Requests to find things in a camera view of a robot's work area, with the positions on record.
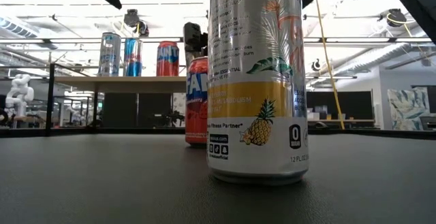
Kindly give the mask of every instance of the palm leaf graphic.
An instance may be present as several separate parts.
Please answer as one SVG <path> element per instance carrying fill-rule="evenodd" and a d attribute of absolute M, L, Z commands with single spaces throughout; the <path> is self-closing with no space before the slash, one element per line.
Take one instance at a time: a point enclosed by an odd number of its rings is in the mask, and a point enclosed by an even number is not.
<path fill-rule="evenodd" d="M 285 76 L 286 78 L 292 76 L 291 67 L 287 64 L 285 60 L 280 57 L 269 57 L 267 59 L 262 59 L 254 64 L 247 73 L 256 74 L 261 71 L 275 71 L 277 73 L 280 73 L 282 76 Z"/>
<path fill-rule="evenodd" d="M 263 17 L 261 23 L 256 27 L 259 33 L 258 41 L 265 43 L 272 57 L 281 57 L 289 60 L 291 55 L 291 46 L 289 43 L 290 33 L 280 31 L 275 19 Z"/>

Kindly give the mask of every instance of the shelf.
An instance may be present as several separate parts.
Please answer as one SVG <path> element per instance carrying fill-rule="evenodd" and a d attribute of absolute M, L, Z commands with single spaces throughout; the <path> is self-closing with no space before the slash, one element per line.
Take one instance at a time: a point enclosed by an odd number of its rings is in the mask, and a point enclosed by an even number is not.
<path fill-rule="evenodd" d="M 186 92 L 186 77 L 55 77 L 54 82 L 102 93 Z"/>

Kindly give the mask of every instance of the red can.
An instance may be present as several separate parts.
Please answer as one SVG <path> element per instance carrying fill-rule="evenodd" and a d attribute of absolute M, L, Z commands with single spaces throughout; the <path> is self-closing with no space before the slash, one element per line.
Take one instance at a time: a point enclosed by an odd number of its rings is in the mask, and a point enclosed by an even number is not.
<path fill-rule="evenodd" d="M 178 76 L 178 47 L 176 42 L 163 41 L 157 47 L 156 76 Z"/>
<path fill-rule="evenodd" d="M 185 140 L 191 145 L 207 143 L 207 68 L 207 57 L 200 57 L 187 72 Z"/>

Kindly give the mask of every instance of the black partition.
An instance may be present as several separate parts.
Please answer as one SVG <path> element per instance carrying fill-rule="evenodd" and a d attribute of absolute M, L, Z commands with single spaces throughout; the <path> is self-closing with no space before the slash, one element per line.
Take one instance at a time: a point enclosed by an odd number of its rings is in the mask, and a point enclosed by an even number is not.
<path fill-rule="evenodd" d="M 138 126 L 140 128 L 166 127 L 171 111 L 172 94 L 139 94 Z"/>
<path fill-rule="evenodd" d="M 136 94 L 106 93 L 103 125 L 107 128 L 136 127 Z"/>
<path fill-rule="evenodd" d="M 346 118 L 374 119 L 371 91 L 338 92 L 339 105 Z M 333 92 L 307 92 L 307 107 L 327 106 L 332 119 L 338 119 L 338 109 Z"/>

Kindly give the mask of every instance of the yellow label band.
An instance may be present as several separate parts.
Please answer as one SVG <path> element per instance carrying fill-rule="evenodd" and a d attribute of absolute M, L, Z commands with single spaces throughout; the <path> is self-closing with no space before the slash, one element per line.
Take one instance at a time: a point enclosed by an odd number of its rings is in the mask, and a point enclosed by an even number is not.
<path fill-rule="evenodd" d="M 280 82 L 242 82 L 208 89 L 209 118 L 257 116 L 265 99 L 274 101 L 274 116 L 292 115 L 292 92 Z"/>

